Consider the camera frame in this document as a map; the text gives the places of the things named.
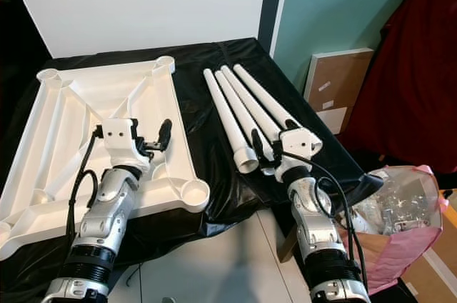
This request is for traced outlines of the white plastic table top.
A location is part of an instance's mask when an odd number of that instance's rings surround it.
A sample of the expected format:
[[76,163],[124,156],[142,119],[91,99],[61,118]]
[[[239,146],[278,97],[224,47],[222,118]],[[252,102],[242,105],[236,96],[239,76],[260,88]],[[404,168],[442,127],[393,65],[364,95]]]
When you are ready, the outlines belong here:
[[65,237],[117,251],[127,221],[169,209],[201,212],[174,90],[173,57],[40,71],[39,93],[0,201],[0,257]]

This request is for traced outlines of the pink plastic bag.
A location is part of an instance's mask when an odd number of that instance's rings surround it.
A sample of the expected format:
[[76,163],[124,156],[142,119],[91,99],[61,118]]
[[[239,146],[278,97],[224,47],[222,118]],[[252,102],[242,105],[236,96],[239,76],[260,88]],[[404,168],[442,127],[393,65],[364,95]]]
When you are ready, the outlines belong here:
[[398,278],[436,243],[443,233],[443,210],[448,205],[443,197],[441,201],[445,204],[441,210],[441,227],[420,227],[390,237],[355,231],[363,250],[370,294],[397,284]]

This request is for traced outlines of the brown board with white frame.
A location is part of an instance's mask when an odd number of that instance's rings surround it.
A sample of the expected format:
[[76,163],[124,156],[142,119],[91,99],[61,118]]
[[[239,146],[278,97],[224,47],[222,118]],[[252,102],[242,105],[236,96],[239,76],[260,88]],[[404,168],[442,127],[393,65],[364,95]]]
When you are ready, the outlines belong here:
[[374,49],[311,55],[303,97],[332,134],[345,130]]

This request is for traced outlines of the black plastic table cover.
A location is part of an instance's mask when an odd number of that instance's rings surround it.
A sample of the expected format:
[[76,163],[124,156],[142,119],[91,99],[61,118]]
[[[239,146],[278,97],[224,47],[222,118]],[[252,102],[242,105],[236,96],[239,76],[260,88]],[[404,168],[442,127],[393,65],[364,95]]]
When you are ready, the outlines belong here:
[[172,209],[130,221],[123,250],[114,265],[114,278],[120,277],[135,264],[158,266],[164,255],[176,253],[184,244],[201,244],[205,238],[228,231],[259,209],[269,208],[276,212],[283,231],[288,231],[293,224],[286,189],[272,178],[239,174],[229,160],[229,143],[204,84],[202,71],[205,68],[216,68],[222,64],[242,65],[304,126],[324,140],[323,149],[316,155],[316,163],[330,170],[338,179],[347,202],[363,201],[380,188],[380,180],[366,176],[257,39],[72,56],[48,60],[44,68],[75,70],[131,64],[163,55],[176,58],[174,86],[189,149],[197,174],[210,185],[211,199],[200,214]]

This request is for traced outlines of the large white board panel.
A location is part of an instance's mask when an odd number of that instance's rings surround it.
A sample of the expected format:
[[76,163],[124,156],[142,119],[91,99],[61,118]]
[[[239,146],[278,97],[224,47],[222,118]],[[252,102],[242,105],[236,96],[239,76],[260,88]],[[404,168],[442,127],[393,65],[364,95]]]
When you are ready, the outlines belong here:
[[263,0],[24,0],[55,58],[255,37]]

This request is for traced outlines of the clear plastic bag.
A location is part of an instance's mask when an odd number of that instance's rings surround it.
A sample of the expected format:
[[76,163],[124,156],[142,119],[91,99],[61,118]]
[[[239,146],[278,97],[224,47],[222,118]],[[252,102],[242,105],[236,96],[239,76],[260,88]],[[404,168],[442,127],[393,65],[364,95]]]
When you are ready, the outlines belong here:
[[356,232],[390,237],[420,227],[441,227],[445,204],[430,167],[386,167],[369,175],[381,179],[382,185],[351,209]]

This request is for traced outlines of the dark red fabric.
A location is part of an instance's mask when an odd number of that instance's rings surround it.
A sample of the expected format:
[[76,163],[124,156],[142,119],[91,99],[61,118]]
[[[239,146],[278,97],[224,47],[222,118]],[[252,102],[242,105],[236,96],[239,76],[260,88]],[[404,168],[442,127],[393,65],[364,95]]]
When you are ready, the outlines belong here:
[[381,33],[343,145],[457,173],[457,0],[403,0]]

